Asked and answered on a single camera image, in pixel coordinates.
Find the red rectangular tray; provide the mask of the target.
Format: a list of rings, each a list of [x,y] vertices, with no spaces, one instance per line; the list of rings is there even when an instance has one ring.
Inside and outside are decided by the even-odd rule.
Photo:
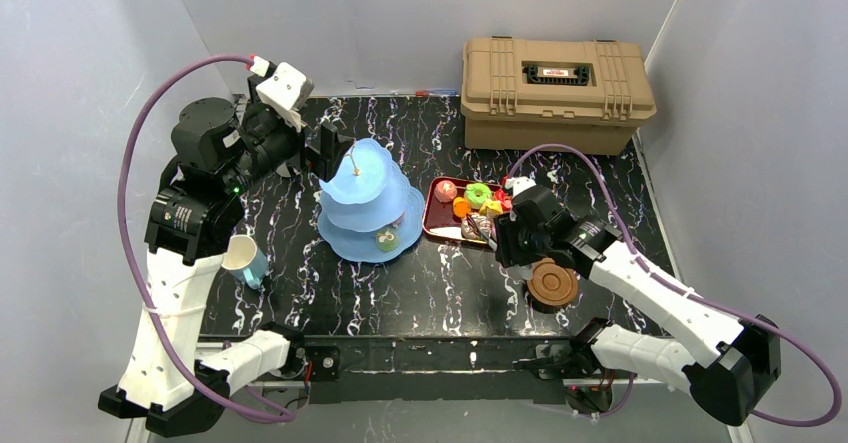
[[[432,237],[443,240],[451,240],[468,244],[487,245],[494,243],[496,240],[494,231],[494,219],[487,218],[478,213],[478,210],[473,210],[464,220],[460,221],[456,218],[452,211],[452,203],[442,204],[436,200],[433,194],[435,183],[442,179],[448,179],[455,183],[458,189],[458,196],[464,197],[465,188],[473,181],[456,177],[442,176],[436,178],[430,185],[427,196],[425,197],[425,212],[423,217],[424,232]],[[503,189],[500,185],[494,183],[485,183],[494,193],[498,189]]]

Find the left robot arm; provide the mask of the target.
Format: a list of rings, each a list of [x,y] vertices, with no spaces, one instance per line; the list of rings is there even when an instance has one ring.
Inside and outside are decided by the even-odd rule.
[[[176,154],[145,231],[147,268],[136,273],[143,292],[136,341],[119,382],[100,394],[100,410],[141,418],[162,437],[198,434],[217,423],[235,392],[287,365],[302,335],[276,323],[213,355],[196,350],[211,285],[244,217],[243,194],[290,162],[329,180],[354,144],[329,123],[314,144],[306,138],[264,103],[238,114],[211,97],[181,110],[171,133]]]

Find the green sugared cake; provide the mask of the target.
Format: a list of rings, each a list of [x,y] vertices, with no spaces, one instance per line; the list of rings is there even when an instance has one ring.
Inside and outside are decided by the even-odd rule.
[[[383,253],[395,251],[401,243],[399,229],[393,225],[387,225],[375,234],[376,247]]]

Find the pink sugared cake ball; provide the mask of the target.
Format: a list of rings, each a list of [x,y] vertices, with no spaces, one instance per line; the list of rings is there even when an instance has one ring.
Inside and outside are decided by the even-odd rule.
[[[405,216],[406,216],[405,212],[404,212],[404,213],[402,213],[402,214],[401,214],[401,215],[400,215],[400,216],[399,216],[396,220],[394,220],[394,221],[391,223],[391,226],[393,226],[393,227],[399,227],[399,226],[403,223],[403,221],[404,221],[404,219],[405,219]]]

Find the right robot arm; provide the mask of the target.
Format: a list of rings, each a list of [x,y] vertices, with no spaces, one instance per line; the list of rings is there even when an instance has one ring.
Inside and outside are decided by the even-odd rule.
[[[624,298],[670,335],[594,323],[582,334],[593,363],[662,381],[728,426],[746,421],[781,371],[766,318],[745,320],[696,302],[695,292],[632,251],[621,231],[596,217],[573,218],[550,189],[528,178],[507,179],[506,190],[512,209],[494,220],[502,266],[549,258]]]

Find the blue three-tier cake stand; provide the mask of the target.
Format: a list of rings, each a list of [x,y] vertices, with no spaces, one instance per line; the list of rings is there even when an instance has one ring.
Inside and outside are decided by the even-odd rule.
[[[349,262],[378,264],[400,256],[423,233],[424,197],[412,186],[388,149],[372,138],[347,152],[336,176],[321,182],[317,228],[333,252]],[[391,253],[376,247],[375,234],[406,214],[400,246]]]

